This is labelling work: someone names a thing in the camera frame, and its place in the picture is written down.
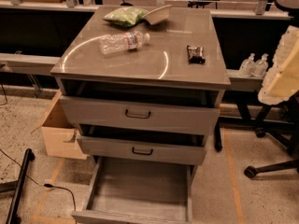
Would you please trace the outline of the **black floor stand leg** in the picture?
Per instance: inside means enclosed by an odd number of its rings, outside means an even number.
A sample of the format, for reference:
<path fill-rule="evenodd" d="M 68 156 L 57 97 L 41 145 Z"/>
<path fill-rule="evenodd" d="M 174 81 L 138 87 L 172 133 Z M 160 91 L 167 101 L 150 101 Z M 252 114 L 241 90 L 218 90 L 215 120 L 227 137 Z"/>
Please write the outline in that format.
<path fill-rule="evenodd" d="M 23 185 L 26 179 L 29 163 L 35 159 L 31 148 L 25 150 L 18 179 L 0 184 L 0 193 L 13 192 L 12 201 L 8 210 L 6 224 L 20 224 L 17 215 Z"/>

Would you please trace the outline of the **grey drawer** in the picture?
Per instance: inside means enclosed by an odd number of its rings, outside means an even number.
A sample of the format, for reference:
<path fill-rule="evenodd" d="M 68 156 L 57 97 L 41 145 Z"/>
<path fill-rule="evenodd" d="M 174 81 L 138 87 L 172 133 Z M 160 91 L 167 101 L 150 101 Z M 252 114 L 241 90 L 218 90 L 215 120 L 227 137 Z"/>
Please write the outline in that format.
<path fill-rule="evenodd" d="M 99 157 L 80 224 L 192 224 L 186 165 Z"/>
<path fill-rule="evenodd" d="M 120 139 L 81 136 L 78 138 L 78 144 L 85 154 L 140 161 L 201 165 L 206 156 L 206 150 L 203 147 L 155 144 Z"/>
<path fill-rule="evenodd" d="M 220 111 L 177 105 L 87 99 L 61 96 L 60 104 L 70 123 L 143 131 L 211 134 Z"/>

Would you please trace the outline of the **cream foam padded object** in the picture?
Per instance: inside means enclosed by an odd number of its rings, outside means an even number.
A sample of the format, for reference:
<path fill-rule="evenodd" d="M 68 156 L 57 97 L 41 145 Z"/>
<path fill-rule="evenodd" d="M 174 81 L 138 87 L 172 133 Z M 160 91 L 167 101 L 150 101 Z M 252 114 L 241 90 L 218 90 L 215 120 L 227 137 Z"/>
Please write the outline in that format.
<path fill-rule="evenodd" d="M 258 93 L 258 100 L 265 105 L 278 105 L 288 101 L 299 91 L 299 28 L 289 26 L 280 38 Z"/>

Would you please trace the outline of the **grey drawer cabinet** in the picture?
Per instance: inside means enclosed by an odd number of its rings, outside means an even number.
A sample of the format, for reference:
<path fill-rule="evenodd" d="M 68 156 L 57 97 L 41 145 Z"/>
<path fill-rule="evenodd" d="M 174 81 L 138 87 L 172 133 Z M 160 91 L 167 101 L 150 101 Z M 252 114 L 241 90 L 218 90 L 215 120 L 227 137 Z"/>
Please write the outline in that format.
<path fill-rule="evenodd" d="M 134 51 L 104 55 L 99 38 L 119 32 L 99 7 L 51 73 L 62 96 L 87 99 L 217 108 L 230 86 L 211 15 L 206 9 L 173 8 L 167 21 L 137 30 L 150 35 Z M 187 46 L 203 47 L 206 61 L 189 63 Z M 205 148 L 210 134 L 143 131 L 73 124 L 81 136 Z"/>

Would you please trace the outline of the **black office chair base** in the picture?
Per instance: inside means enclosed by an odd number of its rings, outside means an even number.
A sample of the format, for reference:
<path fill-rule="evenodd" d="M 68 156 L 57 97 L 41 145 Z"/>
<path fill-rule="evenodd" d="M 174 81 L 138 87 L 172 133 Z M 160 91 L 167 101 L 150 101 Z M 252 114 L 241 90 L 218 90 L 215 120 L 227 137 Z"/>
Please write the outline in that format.
<path fill-rule="evenodd" d="M 266 124 L 264 119 L 271 110 L 271 105 L 263 105 L 261 111 L 255 119 L 255 133 L 257 137 L 264 137 L 269 133 L 272 137 L 280 142 L 286 149 L 289 155 L 298 156 L 299 149 L 299 102 L 292 96 L 288 101 L 282 102 L 291 115 L 293 125 L 291 127 L 280 127 L 274 124 Z M 281 170 L 296 169 L 299 173 L 299 159 L 292 161 L 280 162 L 268 166 L 255 168 L 248 166 L 244 175 L 248 178 L 254 178 L 257 174 L 269 173 Z"/>

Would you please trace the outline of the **grey bottom drawer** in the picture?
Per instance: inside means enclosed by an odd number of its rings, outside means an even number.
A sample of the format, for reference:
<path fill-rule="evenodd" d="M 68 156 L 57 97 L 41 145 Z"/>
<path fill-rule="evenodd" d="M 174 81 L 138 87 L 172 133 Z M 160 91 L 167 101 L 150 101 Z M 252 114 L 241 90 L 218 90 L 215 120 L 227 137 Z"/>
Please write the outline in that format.
<path fill-rule="evenodd" d="M 80 224 L 192 224 L 186 165 L 99 157 Z"/>

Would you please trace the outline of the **right sanitizer pump bottle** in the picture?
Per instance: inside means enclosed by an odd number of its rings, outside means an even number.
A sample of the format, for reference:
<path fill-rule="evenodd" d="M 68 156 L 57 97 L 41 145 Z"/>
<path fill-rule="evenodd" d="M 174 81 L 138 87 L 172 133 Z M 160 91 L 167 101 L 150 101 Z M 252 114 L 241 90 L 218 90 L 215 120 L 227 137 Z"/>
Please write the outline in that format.
<path fill-rule="evenodd" d="M 265 53 L 262 55 L 262 58 L 258 60 L 253 67 L 253 70 L 251 74 L 254 77 L 263 77 L 267 68 L 268 68 L 268 62 L 267 62 L 268 55 Z"/>

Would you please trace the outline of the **sanitizer pump bottle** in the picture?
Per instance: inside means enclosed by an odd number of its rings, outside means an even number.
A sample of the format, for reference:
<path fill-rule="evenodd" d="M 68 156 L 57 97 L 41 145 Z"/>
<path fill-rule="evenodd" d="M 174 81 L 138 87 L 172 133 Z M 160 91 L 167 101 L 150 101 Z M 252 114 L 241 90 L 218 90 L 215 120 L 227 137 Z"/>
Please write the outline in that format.
<path fill-rule="evenodd" d="M 254 77 L 263 77 L 267 68 L 268 68 L 268 62 L 267 62 L 268 55 L 265 53 L 262 55 L 262 58 L 258 60 L 253 67 L 253 70 L 251 74 Z"/>
<path fill-rule="evenodd" d="M 250 56 L 245 59 L 240 68 L 239 68 L 239 75 L 242 77 L 250 77 L 251 76 L 251 70 L 254 67 L 254 57 L 255 54 L 251 53 Z"/>

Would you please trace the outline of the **clear plastic water bottle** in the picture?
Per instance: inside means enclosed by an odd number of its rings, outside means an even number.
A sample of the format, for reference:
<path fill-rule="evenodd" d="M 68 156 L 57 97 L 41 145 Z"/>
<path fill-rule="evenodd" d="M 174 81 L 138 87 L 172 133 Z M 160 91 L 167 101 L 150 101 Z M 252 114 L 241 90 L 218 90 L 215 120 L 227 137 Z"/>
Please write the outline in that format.
<path fill-rule="evenodd" d="M 100 50 L 104 55 L 139 49 L 149 42 L 150 35 L 139 31 L 103 35 L 99 38 Z"/>

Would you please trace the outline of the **grey top drawer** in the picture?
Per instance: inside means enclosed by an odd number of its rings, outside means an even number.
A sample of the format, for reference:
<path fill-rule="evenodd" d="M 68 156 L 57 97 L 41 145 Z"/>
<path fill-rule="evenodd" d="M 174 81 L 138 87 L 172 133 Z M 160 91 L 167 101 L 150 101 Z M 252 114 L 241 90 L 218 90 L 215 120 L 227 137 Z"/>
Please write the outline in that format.
<path fill-rule="evenodd" d="M 220 111 L 177 105 L 87 99 L 61 96 L 60 104 L 70 123 L 143 131 L 211 134 Z"/>

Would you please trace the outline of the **cardboard box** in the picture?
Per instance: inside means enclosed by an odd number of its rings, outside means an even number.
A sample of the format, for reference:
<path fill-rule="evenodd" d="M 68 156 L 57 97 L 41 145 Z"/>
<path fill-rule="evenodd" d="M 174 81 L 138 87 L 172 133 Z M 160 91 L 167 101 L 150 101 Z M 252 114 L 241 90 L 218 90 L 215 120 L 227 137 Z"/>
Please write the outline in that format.
<path fill-rule="evenodd" d="M 48 156 L 86 160 L 77 142 L 78 130 L 69 123 L 60 103 L 61 95 L 60 91 L 55 93 L 33 132 L 41 129 Z"/>

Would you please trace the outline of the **grey middle drawer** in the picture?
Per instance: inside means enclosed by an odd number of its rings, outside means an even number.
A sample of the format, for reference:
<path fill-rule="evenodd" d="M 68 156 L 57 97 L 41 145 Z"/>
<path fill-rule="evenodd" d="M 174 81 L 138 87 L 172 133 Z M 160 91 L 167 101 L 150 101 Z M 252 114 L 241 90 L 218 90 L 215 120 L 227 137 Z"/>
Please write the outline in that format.
<path fill-rule="evenodd" d="M 206 150 L 203 147 L 155 144 L 120 139 L 81 136 L 78 138 L 78 144 L 85 154 L 140 161 L 201 165 L 206 156 Z"/>

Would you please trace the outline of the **white bowl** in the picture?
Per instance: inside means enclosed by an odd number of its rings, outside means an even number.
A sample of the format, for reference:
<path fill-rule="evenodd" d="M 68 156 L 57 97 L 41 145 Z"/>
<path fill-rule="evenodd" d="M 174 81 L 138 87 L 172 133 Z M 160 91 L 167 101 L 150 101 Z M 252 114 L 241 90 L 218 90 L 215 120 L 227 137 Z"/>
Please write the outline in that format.
<path fill-rule="evenodd" d="M 171 5 L 155 8 L 152 11 L 145 14 L 142 17 L 142 19 L 144 21 L 147 21 L 150 25 L 159 24 L 161 22 L 166 21 L 169 18 L 171 8 Z"/>

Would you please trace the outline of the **dark chocolate bar wrapper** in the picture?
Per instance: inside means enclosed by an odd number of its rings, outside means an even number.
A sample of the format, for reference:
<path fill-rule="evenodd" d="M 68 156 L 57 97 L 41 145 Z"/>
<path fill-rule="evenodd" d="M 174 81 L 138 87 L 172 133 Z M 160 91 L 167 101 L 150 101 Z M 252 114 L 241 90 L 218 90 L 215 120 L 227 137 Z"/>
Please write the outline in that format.
<path fill-rule="evenodd" d="M 203 64 L 206 59 L 203 47 L 187 46 L 188 62 Z"/>

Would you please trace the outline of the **left sanitizer pump bottle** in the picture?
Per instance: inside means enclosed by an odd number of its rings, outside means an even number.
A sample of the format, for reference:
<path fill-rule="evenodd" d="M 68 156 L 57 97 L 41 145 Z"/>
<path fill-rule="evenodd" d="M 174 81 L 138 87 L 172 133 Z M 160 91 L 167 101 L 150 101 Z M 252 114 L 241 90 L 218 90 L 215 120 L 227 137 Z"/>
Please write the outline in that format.
<path fill-rule="evenodd" d="M 254 57 L 255 54 L 251 53 L 250 56 L 245 59 L 240 68 L 239 68 L 239 75 L 242 77 L 250 77 L 251 76 L 251 70 L 254 67 Z"/>

